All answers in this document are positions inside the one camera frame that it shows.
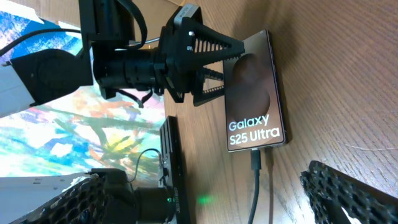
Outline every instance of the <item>colorful poster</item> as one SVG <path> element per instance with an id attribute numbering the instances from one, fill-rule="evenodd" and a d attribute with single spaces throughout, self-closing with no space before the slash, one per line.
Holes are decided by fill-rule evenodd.
<path id="1" fill-rule="evenodd" d="M 0 48 L 39 29 L 59 27 L 0 12 Z M 43 49 L 76 54 L 81 40 L 63 32 L 32 37 L 0 63 Z M 139 98 L 146 93 L 126 90 Z M 159 128 L 165 120 L 163 98 L 153 96 L 138 109 L 126 96 L 104 100 L 97 85 L 84 86 L 63 98 L 0 119 L 0 177 L 65 175 L 91 168 L 115 167 L 132 177 L 140 152 L 160 150 Z M 153 183 L 159 159 L 141 157 L 136 185 Z"/>

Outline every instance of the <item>black perforated part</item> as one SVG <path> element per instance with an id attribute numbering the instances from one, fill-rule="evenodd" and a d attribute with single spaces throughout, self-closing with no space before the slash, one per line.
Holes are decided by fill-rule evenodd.
<path id="1" fill-rule="evenodd" d="M 13 223 L 102 223 L 110 199 L 104 194 L 105 178 L 93 174 Z"/>
<path id="2" fill-rule="evenodd" d="M 214 70 L 209 69 L 209 68 L 204 68 L 203 67 L 203 68 L 199 69 L 198 72 L 204 74 L 205 78 L 209 78 L 209 79 L 212 79 L 212 80 L 218 80 L 218 81 L 223 81 L 224 80 L 224 74 L 223 73 L 214 71 Z"/>
<path id="3" fill-rule="evenodd" d="M 330 214 L 323 204 L 324 198 L 344 208 L 350 217 L 357 218 L 361 223 L 398 224 L 396 203 L 380 202 L 320 162 L 310 167 L 309 171 L 302 172 L 300 180 L 310 199 L 316 223 L 332 223 Z"/>

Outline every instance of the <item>wooden table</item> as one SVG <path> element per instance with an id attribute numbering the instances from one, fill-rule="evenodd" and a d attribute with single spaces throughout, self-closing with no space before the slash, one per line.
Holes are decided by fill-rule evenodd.
<path id="1" fill-rule="evenodd" d="M 273 34 L 292 140 L 262 157 L 255 223 L 313 223 L 299 181 L 311 160 L 398 197 L 398 1 L 192 2 L 223 34 Z M 194 108 L 166 95 L 165 109 L 179 121 L 192 220 L 247 223 L 250 155 L 226 150 L 224 99 Z"/>

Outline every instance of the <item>phone screen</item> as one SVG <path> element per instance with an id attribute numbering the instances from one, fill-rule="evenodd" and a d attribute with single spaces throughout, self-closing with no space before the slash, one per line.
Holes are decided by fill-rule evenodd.
<path id="1" fill-rule="evenodd" d="M 223 62 L 230 152 L 285 142 L 269 33 L 262 30 L 243 42 L 245 54 Z"/>

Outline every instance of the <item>black electronic device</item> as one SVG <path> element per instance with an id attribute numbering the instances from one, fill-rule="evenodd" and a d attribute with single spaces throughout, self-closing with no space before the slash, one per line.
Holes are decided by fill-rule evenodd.
<path id="1" fill-rule="evenodd" d="M 223 64 L 230 152 L 285 142 L 270 34 L 262 30 L 243 42 L 246 53 Z"/>
<path id="2" fill-rule="evenodd" d="M 124 171 L 92 169 L 88 178 L 12 223 L 190 223 L 177 119 L 160 128 L 158 187 L 134 189 Z"/>
<path id="3" fill-rule="evenodd" d="M 351 224 L 348 216 L 361 223 L 398 223 L 397 198 L 322 162 L 311 161 L 300 180 L 317 224 Z"/>

